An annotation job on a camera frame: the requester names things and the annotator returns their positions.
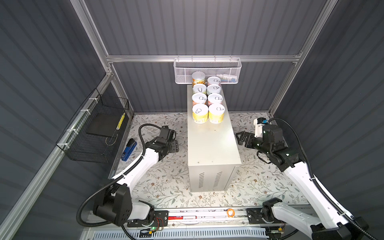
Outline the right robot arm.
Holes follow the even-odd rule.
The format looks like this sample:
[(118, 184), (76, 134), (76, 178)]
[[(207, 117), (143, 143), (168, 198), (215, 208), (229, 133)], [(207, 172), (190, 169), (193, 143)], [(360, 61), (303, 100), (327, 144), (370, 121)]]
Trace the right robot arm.
[(354, 217), (314, 175), (303, 145), (299, 144), (299, 151), (287, 147), (283, 130), (271, 122), (272, 119), (256, 119), (255, 132), (237, 133), (237, 142), (266, 155), (268, 163), (274, 164), (299, 188), (317, 216), (307, 215), (279, 198), (272, 198), (263, 202), (259, 217), (267, 224), (284, 222), (295, 228), (295, 233), (302, 232), (312, 240), (360, 240), (363, 237), (373, 240), (367, 222)]

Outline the green labelled can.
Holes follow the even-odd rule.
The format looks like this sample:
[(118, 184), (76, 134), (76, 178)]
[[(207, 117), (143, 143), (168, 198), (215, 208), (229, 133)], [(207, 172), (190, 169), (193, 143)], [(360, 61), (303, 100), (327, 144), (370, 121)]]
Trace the green labelled can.
[(207, 86), (204, 84), (195, 84), (193, 86), (193, 93), (202, 93), (202, 94), (207, 94)]

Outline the can row front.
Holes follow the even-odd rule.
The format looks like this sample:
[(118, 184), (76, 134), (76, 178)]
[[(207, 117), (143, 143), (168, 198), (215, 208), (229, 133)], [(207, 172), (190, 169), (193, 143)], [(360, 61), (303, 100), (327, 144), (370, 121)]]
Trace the can row front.
[(192, 95), (193, 106), (197, 104), (207, 104), (207, 95), (204, 93), (195, 93)]

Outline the yellow orange labelled can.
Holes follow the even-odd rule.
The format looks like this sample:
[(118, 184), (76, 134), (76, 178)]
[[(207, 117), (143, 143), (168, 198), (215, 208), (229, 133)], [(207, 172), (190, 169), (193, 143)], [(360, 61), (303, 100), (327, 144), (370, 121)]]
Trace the yellow orange labelled can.
[(206, 74), (204, 72), (201, 72), (201, 71), (194, 72), (192, 73), (191, 77), (192, 77), (193, 86), (196, 84), (205, 84), (206, 82)]

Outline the pink labelled can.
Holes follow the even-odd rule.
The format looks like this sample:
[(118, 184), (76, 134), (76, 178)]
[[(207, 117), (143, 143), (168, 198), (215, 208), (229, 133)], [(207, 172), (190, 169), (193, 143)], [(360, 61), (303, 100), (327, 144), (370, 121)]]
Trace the pink labelled can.
[(221, 85), (221, 79), (219, 77), (215, 77), (215, 76), (209, 77), (207, 79), (207, 85), (208, 86), (210, 86), (210, 85), (218, 85), (218, 86), (220, 86)]

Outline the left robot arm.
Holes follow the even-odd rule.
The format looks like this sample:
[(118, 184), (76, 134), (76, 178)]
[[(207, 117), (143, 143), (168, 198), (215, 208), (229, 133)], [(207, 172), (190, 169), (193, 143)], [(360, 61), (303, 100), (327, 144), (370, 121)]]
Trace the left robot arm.
[[(142, 128), (155, 127), (160, 135), (149, 142), (142, 136)], [(155, 207), (144, 201), (133, 201), (132, 190), (147, 171), (170, 153), (179, 151), (177, 133), (168, 126), (143, 124), (138, 130), (143, 145), (142, 153), (122, 172), (115, 175), (111, 182), (88, 197), (79, 207), (76, 220), (83, 227), (100, 227), (114, 224), (118, 227), (131, 221), (148, 226), (155, 218)], [(89, 223), (82, 219), (85, 206), (94, 199), (93, 214), (104, 219), (103, 222)]]

